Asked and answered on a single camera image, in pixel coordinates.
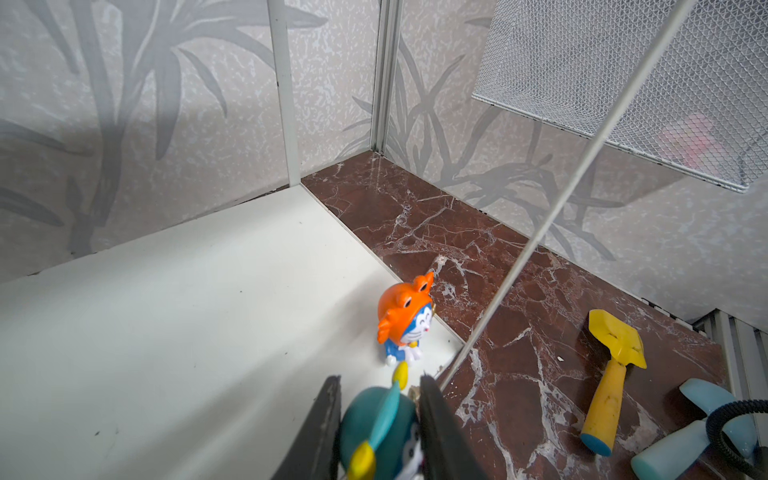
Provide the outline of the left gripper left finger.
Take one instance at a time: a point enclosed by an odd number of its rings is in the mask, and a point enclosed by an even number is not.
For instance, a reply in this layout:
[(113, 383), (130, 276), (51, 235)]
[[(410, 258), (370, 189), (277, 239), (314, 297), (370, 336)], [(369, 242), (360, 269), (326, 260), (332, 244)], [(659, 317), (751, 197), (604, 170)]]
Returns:
[(341, 377), (326, 378), (274, 480), (337, 479), (340, 454)]

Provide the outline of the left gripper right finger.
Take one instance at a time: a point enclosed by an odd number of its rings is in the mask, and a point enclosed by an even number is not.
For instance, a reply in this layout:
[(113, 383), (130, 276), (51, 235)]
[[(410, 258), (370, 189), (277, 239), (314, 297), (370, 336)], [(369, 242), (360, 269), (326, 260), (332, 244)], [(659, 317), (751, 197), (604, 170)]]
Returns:
[(418, 400), (425, 479), (488, 479), (472, 453), (454, 414), (439, 388), (429, 376), (420, 378)]

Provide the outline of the teal blue Doraemon figure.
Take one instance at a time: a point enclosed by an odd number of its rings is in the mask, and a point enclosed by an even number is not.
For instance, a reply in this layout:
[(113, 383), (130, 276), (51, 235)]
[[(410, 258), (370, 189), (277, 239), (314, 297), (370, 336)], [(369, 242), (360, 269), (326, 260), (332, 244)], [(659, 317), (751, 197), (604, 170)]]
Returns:
[(339, 453), (348, 479), (421, 479), (424, 452), (416, 403), (403, 394), (408, 364), (394, 370), (392, 385), (361, 391), (347, 408)]

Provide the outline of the orange Doraemon figure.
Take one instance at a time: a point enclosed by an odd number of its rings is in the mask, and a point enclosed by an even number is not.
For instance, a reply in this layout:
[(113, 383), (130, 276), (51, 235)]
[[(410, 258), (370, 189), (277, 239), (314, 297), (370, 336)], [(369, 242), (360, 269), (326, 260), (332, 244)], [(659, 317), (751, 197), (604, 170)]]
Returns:
[(417, 276), (412, 282), (389, 287), (378, 303), (377, 341), (385, 347), (385, 363), (394, 366), (423, 356), (420, 342), (430, 330), (434, 301), (430, 290), (435, 274)]

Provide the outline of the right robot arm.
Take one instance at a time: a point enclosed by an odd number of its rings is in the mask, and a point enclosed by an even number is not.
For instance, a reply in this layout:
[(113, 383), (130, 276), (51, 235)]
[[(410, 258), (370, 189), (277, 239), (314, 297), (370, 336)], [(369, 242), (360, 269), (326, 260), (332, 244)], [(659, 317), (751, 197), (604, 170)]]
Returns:
[(767, 401), (737, 400), (713, 410), (706, 434), (715, 450), (733, 468), (751, 479), (767, 478), (767, 448), (757, 447), (753, 414), (766, 414)]

